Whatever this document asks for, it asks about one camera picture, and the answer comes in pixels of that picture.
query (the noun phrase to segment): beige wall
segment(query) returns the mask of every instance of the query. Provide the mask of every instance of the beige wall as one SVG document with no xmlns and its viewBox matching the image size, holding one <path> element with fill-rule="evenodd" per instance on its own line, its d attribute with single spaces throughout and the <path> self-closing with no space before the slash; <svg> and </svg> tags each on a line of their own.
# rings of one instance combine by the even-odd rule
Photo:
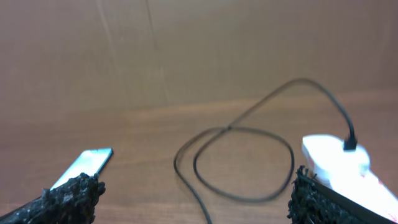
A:
<svg viewBox="0 0 398 224">
<path fill-rule="evenodd" d="M 2 0 L 0 123 L 398 85 L 398 1 Z"/>
</svg>

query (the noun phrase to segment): light blue phone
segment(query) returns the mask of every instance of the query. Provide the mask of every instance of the light blue phone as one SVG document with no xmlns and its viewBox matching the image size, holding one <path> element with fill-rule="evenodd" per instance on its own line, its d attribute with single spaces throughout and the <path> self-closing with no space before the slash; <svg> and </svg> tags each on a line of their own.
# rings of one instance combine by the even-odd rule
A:
<svg viewBox="0 0 398 224">
<path fill-rule="evenodd" d="M 50 190 L 68 182 L 70 178 L 79 176 L 82 172 L 92 176 L 99 174 L 113 154 L 111 148 L 91 149 L 83 151 L 73 164 L 56 181 Z"/>
</svg>

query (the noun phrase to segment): white power adapter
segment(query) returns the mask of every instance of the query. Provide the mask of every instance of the white power adapter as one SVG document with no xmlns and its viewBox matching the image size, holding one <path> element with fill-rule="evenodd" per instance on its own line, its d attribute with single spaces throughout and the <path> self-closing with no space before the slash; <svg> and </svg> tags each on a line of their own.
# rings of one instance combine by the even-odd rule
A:
<svg viewBox="0 0 398 224">
<path fill-rule="evenodd" d="M 345 151 L 344 140 L 328 135 L 303 137 L 302 151 L 315 179 L 342 196 L 398 223 L 398 199 L 370 170 L 365 148 Z"/>
</svg>

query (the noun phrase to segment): black cable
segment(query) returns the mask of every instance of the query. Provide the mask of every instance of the black cable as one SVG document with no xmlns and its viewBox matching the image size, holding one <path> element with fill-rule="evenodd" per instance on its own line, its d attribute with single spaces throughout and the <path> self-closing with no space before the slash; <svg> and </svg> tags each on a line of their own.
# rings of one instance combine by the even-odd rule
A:
<svg viewBox="0 0 398 224">
<path fill-rule="evenodd" d="M 355 138 L 354 126 L 353 126 L 353 123 L 351 121 L 351 118 L 349 117 L 348 113 L 343 108 L 343 106 L 330 93 L 329 90 L 327 90 L 321 84 L 319 84 L 319 83 L 317 83 L 317 82 L 315 82 L 313 80 L 307 79 L 307 78 L 298 78 L 298 79 L 291 80 L 291 81 L 283 84 L 282 86 L 278 87 L 276 90 L 274 90 L 273 92 L 271 92 L 270 94 L 265 96 L 258 103 L 256 103 L 252 107 L 250 107 L 247 111 L 245 111 L 242 115 L 237 117 L 233 122 L 231 122 L 226 127 L 214 127 L 214 128 L 209 128 L 209 129 L 206 129 L 206 130 L 202 131 L 201 133 L 199 133 L 195 137 L 191 138 L 188 142 L 186 142 L 178 150 L 178 152 L 176 153 L 176 155 L 174 157 L 174 170 L 177 173 L 177 175 L 180 177 L 182 182 L 184 182 L 184 184 L 191 190 L 192 194 L 198 200 L 198 202 L 199 202 L 199 204 L 201 206 L 201 209 L 203 210 L 203 213 L 205 214 L 205 217 L 206 217 L 206 220 L 207 220 L 208 224 L 212 224 L 212 222 L 211 222 L 211 218 L 210 218 L 210 215 L 209 215 L 209 213 L 208 213 L 208 211 L 206 209 L 205 204 L 203 203 L 203 201 L 201 200 L 200 196 L 198 195 L 198 192 L 196 192 L 196 190 L 192 187 L 192 185 L 188 182 L 188 180 L 181 174 L 181 172 L 178 169 L 178 161 L 182 158 L 183 153 L 187 149 L 189 149 L 189 147 L 192 146 L 199 139 L 203 138 L 204 136 L 206 136 L 208 134 L 215 133 L 213 135 L 213 137 L 211 137 L 209 140 L 207 140 L 207 142 L 204 143 L 204 145 L 202 145 L 199 148 L 198 152 L 195 154 L 195 157 L 193 159 L 193 170 L 194 170 L 196 176 L 198 177 L 198 179 L 200 180 L 200 182 L 203 183 L 210 190 L 214 191 L 215 193 L 220 194 L 220 195 L 222 195 L 224 197 L 230 198 L 232 200 L 239 201 L 239 202 L 259 203 L 259 202 L 270 201 L 270 200 L 276 198 L 277 196 L 279 196 L 286 189 L 287 185 L 289 184 L 290 179 L 292 178 L 292 174 L 293 174 L 293 170 L 294 170 L 294 153 L 293 153 L 292 147 L 289 145 L 289 143 L 284 138 L 282 138 L 282 137 L 280 137 L 280 136 L 278 136 L 278 135 L 276 135 L 276 134 L 274 134 L 274 133 L 272 133 L 270 131 L 265 131 L 265 130 L 261 130 L 261 129 L 257 129 L 257 128 L 249 128 L 249 127 L 237 126 L 237 125 L 239 124 L 239 122 L 241 122 L 242 120 L 247 118 L 249 115 L 253 114 L 256 110 L 258 110 L 261 106 L 263 106 L 271 98 L 273 98 L 276 95 L 278 95 L 281 91 L 287 89 L 288 87 L 291 87 L 292 85 L 296 85 L 296 84 L 308 84 L 308 85 L 310 85 L 312 87 L 315 87 L 316 89 L 320 90 L 321 92 L 326 94 L 327 97 L 329 97 L 329 99 L 338 108 L 340 113 L 344 116 L 344 118 L 345 118 L 345 120 L 346 120 L 346 122 L 348 124 L 348 127 L 349 127 L 349 138 L 345 142 L 345 150 L 355 149 L 355 147 L 356 147 L 356 138 Z M 218 188 L 214 187 L 213 185 L 211 185 L 209 182 L 207 182 L 200 175 L 200 173 L 199 173 L 199 171 L 197 169 L 197 160 L 198 160 L 199 156 L 202 154 L 202 152 L 205 149 L 208 148 L 208 146 L 210 144 L 212 144 L 215 141 L 219 140 L 220 137 L 224 136 L 225 134 L 227 134 L 230 131 L 239 131 L 239 132 L 245 132 L 245 133 L 258 134 L 258 135 L 262 135 L 262 136 L 268 136 L 270 138 L 273 138 L 273 139 L 281 142 L 282 144 L 284 144 L 287 147 L 287 149 L 290 152 L 290 159 L 291 159 L 289 173 L 287 174 L 287 177 L 286 177 L 285 181 L 283 182 L 283 184 L 274 193 L 271 193 L 270 195 L 267 195 L 267 196 L 261 197 L 261 198 L 241 197 L 241 196 L 234 195 L 234 194 L 225 192 L 224 190 L 221 190 L 221 189 L 218 189 Z"/>
</svg>

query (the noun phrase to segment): wooden table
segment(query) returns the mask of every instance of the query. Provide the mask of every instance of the wooden table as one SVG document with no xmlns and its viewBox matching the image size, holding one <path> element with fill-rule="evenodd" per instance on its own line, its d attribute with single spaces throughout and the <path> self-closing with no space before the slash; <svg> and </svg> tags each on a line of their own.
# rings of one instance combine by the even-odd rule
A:
<svg viewBox="0 0 398 224">
<path fill-rule="evenodd" d="M 360 144 L 370 153 L 372 170 L 398 194 L 398 89 L 340 93 L 353 117 Z M 85 149 L 112 147 L 114 156 L 100 175 L 106 193 L 96 207 L 102 223 L 205 223 L 193 195 L 177 178 L 173 157 L 202 129 L 227 124 L 253 100 L 134 110 L 86 111 L 45 123 L 5 125 L 0 130 L 0 213 L 36 198 L 49 188 Z M 307 134 L 348 134 L 344 120 L 322 95 L 284 95 L 243 122 L 274 131 L 294 148 L 296 168 L 304 164 L 301 138 Z M 195 186 L 216 224 L 290 223 L 286 219 L 292 187 L 276 200 L 241 204 L 219 197 L 196 180 L 192 148 L 181 169 Z M 245 196 L 272 192 L 290 165 L 277 142 L 233 133 L 211 146 L 198 161 L 217 187 Z"/>
</svg>

